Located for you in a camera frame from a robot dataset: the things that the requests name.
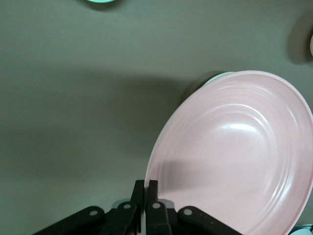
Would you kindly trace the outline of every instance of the plate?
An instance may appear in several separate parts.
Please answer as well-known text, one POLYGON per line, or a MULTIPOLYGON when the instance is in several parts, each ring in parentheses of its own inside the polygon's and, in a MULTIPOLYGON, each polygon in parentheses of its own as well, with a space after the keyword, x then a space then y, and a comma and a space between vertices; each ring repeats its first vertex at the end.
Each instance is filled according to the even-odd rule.
POLYGON ((240 71, 201 87, 173 113, 145 187, 178 211, 196 206, 244 235, 286 235, 313 185, 313 117, 274 74, 240 71))
POLYGON ((225 75, 227 75, 227 74, 231 74, 231 73, 233 73, 233 72, 222 72, 222 73, 220 73, 220 74, 218 74, 218 75, 216 75, 216 76, 210 78, 206 83, 204 83, 204 85, 206 85, 206 84, 208 84, 209 82, 212 82, 212 81, 214 81, 214 80, 216 80, 216 79, 218 79, 218 78, 220 78, 220 77, 223 77, 223 76, 225 76, 225 75))
POLYGON ((88 0, 88 1, 97 2, 97 3, 105 3, 105 2, 110 2, 114 0, 88 0))
POLYGON ((311 37, 310 49, 311 49, 311 54, 313 55, 313 35, 311 37))

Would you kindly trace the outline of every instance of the gray wall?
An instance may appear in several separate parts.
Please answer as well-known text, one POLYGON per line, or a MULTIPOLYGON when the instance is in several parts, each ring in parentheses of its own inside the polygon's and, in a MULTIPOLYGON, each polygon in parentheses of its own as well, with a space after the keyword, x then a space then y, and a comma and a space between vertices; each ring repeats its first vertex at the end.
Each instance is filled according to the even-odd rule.
POLYGON ((0 234, 129 197, 183 93, 219 71, 272 72, 312 108, 312 29, 311 0, 0 0, 0 234))

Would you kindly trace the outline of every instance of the gray surface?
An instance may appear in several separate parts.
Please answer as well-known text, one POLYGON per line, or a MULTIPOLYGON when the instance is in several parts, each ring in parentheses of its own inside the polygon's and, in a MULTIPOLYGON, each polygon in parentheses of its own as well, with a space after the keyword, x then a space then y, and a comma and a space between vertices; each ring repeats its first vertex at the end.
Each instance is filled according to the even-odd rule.
POLYGON ((312 108, 312 29, 311 0, 0 0, 0 234, 129 197, 185 89, 216 71, 272 72, 312 108))

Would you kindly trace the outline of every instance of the pink plate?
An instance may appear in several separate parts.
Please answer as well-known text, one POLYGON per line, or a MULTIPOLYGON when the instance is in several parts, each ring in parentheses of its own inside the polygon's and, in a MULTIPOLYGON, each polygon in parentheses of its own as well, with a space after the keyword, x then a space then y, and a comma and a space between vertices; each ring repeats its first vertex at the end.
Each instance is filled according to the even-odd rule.
POLYGON ((313 185, 313 117, 302 95, 267 72, 203 86, 174 112, 145 187, 178 211, 196 206, 244 235, 286 235, 313 185))
POLYGON ((313 35, 311 37, 310 49, 311 49, 311 54, 313 55, 313 35))

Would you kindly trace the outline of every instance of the pink bowl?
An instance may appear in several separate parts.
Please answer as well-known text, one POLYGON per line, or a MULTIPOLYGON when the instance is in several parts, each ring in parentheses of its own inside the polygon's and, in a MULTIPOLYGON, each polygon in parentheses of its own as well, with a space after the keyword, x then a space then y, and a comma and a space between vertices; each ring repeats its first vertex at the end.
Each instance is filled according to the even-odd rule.
POLYGON ((286 235, 313 186, 313 117, 286 80, 225 75, 174 112, 149 160, 145 187, 176 210, 191 205, 244 235, 286 235))

